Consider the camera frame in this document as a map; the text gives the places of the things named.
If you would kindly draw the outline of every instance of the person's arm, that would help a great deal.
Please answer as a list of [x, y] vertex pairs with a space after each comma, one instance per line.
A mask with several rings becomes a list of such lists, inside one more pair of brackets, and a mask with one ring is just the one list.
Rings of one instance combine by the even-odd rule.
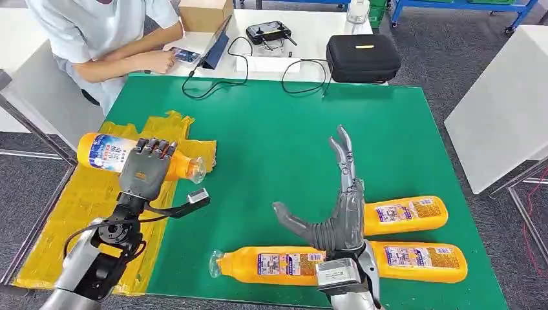
[[73, 63], [72, 66], [84, 80], [97, 83], [137, 70], [165, 74], [174, 64], [175, 56], [172, 52], [153, 50], [117, 60], [90, 60], [85, 63]]
[[139, 53], [148, 52], [166, 43], [177, 41], [181, 39], [183, 35], [183, 26], [181, 25], [181, 22], [178, 21], [175, 25], [169, 28], [158, 28], [150, 34], [144, 36], [142, 39], [130, 42], [108, 53], [102, 59], [106, 61], [120, 60]]

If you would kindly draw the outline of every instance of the robotic arm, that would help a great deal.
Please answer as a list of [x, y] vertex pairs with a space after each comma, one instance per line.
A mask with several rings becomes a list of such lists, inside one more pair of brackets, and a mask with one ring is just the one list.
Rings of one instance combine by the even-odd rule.
[[[175, 142], [169, 145], [164, 140], [139, 139], [120, 174], [121, 192], [114, 212], [106, 219], [96, 218], [90, 226], [67, 239], [63, 272], [42, 310], [101, 309], [100, 302], [110, 295], [127, 264], [145, 250], [147, 244], [140, 232], [141, 223], [181, 218], [209, 203], [207, 191], [200, 189], [188, 194], [187, 203], [181, 207], [159, 210], [149, 205], [160, 194], [175, 147]], [[144, 210], [162, 216], [139, 220]], [[76, 245], [67, 255], [69, 242], [79, 234]], [[119, 249], [120, 255], [101, 253], [101, 244]]]
[[273, 203], [278, 221], [312, 247], [326, 251], [326, 261], [316, 265], [318, 290], [328, 295], [335, 310], [378, 310], [379, 274], [374, 254], [363, 238], [363, 181], [355, 174], [352, 142], [342, 125], [328, 142], [341, 170], [341, 188], [333, 213], [323, 223], [306, 223], [281, 202]]

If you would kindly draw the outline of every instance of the yellow cloth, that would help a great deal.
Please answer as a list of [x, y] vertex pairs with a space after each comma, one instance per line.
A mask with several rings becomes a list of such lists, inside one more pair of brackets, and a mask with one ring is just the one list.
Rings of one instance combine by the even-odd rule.
[[[170, 111], [166, 118], [151, 116], [141, 134], [133, 124], [125, 126], [105, 122], [100, 132], [132, 140], [140, 137], [177, 141], [177, 149], [187, 157], [201, 156], [208, 172], [215, 165], [215, 141], [187, 140], [190, 125], [194, 122], [189, 116]], [[158, 209], [171, 207], [177, 181], [166, 181], [162, 185], [160, 196], [151, 205]], [[97, 218], [106, 218], [116, 206], [116, 197], [120, 191], [118, 175], [105, 170], [86, 168], [78, 165], [64, 188], [55, 209], [48, 218], [40, 237], [25, 264], [21, 268], [14, 285], [29, 288], [51, 289], [62, 268], [63, 244], [74, 231], [84, 228]], [[140, 218], [153, 218], [158, 215], [145, 211]], [[147, 248], [141, 256], [128, 264], [126, 271], [114, 293], [124, 295], [142, 295], [146, 292], [154, 263], [160, 250], [163, 231], [167, 220], [143, 223], [141, 233], [147, 242]], [[78, 237], [73, 239], [72, 248]], [[101, 251], [118, 255], [119, 251], [101, 246]]]

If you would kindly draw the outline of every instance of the gray carpet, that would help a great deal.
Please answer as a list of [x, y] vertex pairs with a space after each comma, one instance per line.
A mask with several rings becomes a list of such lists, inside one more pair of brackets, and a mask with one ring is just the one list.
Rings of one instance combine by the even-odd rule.
[[[15, 6], [17, 0], [0, 0]], [[246, 8], [255, 2], [246, 0]], [[266, 1], [264, 9], [336, 11], [334, 5], [276, 3]], [[524, 23], [534, 24], [545, 12], [536, 6]], [[462, 98], [507, 38], [501, 33], [515, 14], [461, 10], [405, 8], [397, 28], [390, 28], [388, 17], [380, 33], [390, 36], [401, 53], [403, 67], [393, 85], [415, 85], [425, 91], [428, 104], [453, 162], [457, 177], [476, 221], [478, 231], [491, 258], [497, 279], [511, 309], [548, 309], [548, 280], [538, 276], [523, 250], [522, 220], [508, 194], [492, 200], [473, 195], [459, 164], [443, 120]], [[42, 149], [39, 141], [26, 135], [0, 134], [0, 149]], [[526, 163], [513, 174], [531, 163]], [[7, 196], [0, 209], [0, 271], [6, 268], [18, 245], [31, 226], [33, 216], [63, 175], [60, 161], [30, 160], [0, 156], [0, 196]], [[519, 185], [525, 201], [530, 185]], [[548, 234], [548, 187], [541, 187], [533, 203], [533, 220], [543, 236]], [[538, 260], [540, 267], [546, 266]], [[37, 309], [48, 292], [37, 291], [18, 298], [0, 294], [0, 309]], [[265, 305], [205, 302], [181, 298], [113, 296], [104, 309], [291, 309]]]

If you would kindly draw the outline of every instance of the white desk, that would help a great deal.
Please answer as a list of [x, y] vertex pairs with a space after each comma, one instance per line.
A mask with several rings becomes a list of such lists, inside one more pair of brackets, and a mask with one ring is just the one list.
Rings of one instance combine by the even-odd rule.
[[445, 120], [477, 194], [547, 155], [548, 27], [519, 26]]
[[[245, 36], [248, 26], [275, 20], [289, 27], [293, 32], [292, 38], [299, 44], [293, 46], [288, 41], [285, 44], [293, 52], [293, 57], [325, 59], [326, 44], [332, 35], [372, 33], [369, 23], [356, 26], [353, 30], [353, 26], [346, 22], [344, 12], [235, 10], [227, 29], [229, 44], [234, 38]], [[84, 133], [99, 129], [104, 120], [101, 109], [91, 105], [73, 80], [58, 69], [45, 33], [27, 9], [0, 8], [0, 28], [11, 30], [0, 32], [0, 68], [13, 79], [0, 94], [42, 131], [59, 135], [76, 149]], [[212, 35], [187, 32], [183, 39], [166, 48], [178, 46], [203, 52]], [[248, 53], [249, 46], [239, 41], [233, 51]], [[235, 59], [225, 51], [216, 70], [198, 69], [196, 76], [243, 78], [245, 73], [235, 70]], [[169, 74], [187, 76], [192, 67], [179, 63]], [[281, 75], [250, 72], [249, 78], [279, 80]], [[299, 73], [288, 74], [286, 80], [322, 81], [323, 71], [316, 64], [307, 63], [303, 64]], [[26, 132], [1, 109], [0, 130]]]
[[[0, 68], [13, 79], [0, 94], [42, 131], [76, 149], [84, 133], [99, 129], [102, 110], [60, 71], [46, 34], [26, 8], [0, 8], [0, 29]], [[0, 130], [28, 132], [1, 108]]]
[[[246, 28], [268, 21], [281, 21], [291, 30], [291, 37], [297, 42], [293, 46], [289, 41], [285, 42], [285, 49], [293, 52], [296, 58], [326, 59], [326, 45], [329, 38], [335, 34], [372, 34], [373, 30], [366, 22], [355, 26], [346, 22], [346, 12], [303, 12], [303, 11], [270, 11], [270, 10], [234, 10], [234, 16], [227, 28], [229, 43], [238, 36], [246, 36]], [[169, 49], [173, 46], [186, 48], [193, 52], [203, 53], [212, 33], [186, 32], [185, 37], [165, 46]], [[235, 54], [248, 54], [249, 45], [238, 40], [231, 52]], [[178, 62], [169, 73], [174, 76], [188, 76], [194, 65]], [[245, 76], [245, 72], [236, 71], [236, 57], [226, 54], [224, 51], [215, 70], [198, 69], [195, 76], [209, 78], [239, 78]], [[249, 79], [280, 80], [279, 72], [250, 72]], [[323, 81], [323, 71], [315, 63], [304, 63], [299, 73], [289, 73], [286, 81]]]

